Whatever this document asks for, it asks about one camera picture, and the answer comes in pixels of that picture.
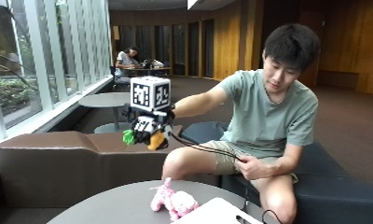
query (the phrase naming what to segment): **man's leg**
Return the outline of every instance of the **man's leg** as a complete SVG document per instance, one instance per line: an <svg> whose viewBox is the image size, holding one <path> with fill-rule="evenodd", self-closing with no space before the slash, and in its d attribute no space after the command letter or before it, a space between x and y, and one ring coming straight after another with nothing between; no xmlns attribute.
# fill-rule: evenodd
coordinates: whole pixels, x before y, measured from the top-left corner
<svg viewBox="0 0 373 224"><path fill-rule="evenodd" d="M180 147L167 156L161 178L184 179L186 175L212 174L216 169L216 154L192 147Z"/></svg>
<svg viewBox="0 0 373 224"><path fill-rule="evenodd" d="M292 176L277 175L253 180L252 184L260 191L260 201L264 210L272 210L284 224L293 223L297 213L297 202Z"/></svg>

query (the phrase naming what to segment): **black hair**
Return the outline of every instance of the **black hair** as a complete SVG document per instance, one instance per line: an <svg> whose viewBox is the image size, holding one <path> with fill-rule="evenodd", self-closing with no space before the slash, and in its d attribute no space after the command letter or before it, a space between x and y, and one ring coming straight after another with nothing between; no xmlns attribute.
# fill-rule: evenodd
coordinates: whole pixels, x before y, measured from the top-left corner
<svg viewBox="0 0 373 224"><path fill-rule="evenodd" d="M136 52L139 52L139 48L132 46L132 47L128 47L127 50L124 51L124 53L129 53L131 50L135 50Z"/></svg>
<svg viewBox="0 0 373 224"><path fill-rule="evenodd" d="M286 24L270 33L264 57L304 71L319 54L319 47L319 38L305 25Z"/></svg>

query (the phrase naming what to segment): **pink stuffed toy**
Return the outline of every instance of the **pink stuffed toy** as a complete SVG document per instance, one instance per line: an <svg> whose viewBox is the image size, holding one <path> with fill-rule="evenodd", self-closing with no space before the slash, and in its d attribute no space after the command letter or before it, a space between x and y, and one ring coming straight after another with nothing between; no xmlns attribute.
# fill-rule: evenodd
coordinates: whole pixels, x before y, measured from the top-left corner
<svg viewBox="0 0 373 224"><path fill-rule="evenodd" d="M171 187L171 178L164 180L164 184L157 187L157 193L151 202L151 208L157 212L164 205L169 210L171 219L176 221L198 208L194 197L184 191L175 192Z"/></svg>

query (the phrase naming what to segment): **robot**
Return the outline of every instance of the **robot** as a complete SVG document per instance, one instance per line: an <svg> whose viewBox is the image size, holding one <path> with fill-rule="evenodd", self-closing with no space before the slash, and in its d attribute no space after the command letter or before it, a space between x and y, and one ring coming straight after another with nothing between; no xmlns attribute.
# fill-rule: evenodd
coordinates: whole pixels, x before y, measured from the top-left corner
<svg viewBox="0 0 373 224"><path fill-rule="evenodd" d="M131 79L131 104L123 115L132 121L132 129L123 132L127 145L144 143L149 150L168 147L172 137L175 106L171 105L171 80L161 77Z"/></svg>

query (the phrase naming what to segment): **round table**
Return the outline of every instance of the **round table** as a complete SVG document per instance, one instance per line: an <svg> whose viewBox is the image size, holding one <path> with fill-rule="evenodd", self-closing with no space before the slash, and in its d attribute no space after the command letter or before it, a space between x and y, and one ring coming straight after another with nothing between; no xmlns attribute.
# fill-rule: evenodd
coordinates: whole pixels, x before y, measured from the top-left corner
<svg viewBox="0 0 373 224"><path fill-rule="evenodd" d="M56 216L48 224L119 224L119 223L171 223L164 206L157 212L151 209L151 201L161 180L144 181L111 189L85 199ZM173 180L173 190L184 190L192 194L198 204L205 204L214 197L225 199L236 207L242 208L245 199L214 186L192 181ZM261 220L262 209L253 203L248 205L248 214ZM269 224L277 223L266 217Z"/></svg>
<svg viewBox="0 0 373 224"><path fill-rule="evenodd" d="M131 128L131 124L119 122L119 107L124 104L129 104L131 95L129 92L108 92L93 95L87 95L80 99L79 104L87 107L113 109L113 123L101 125L95 129L95 133L115 133Z"/></svg>

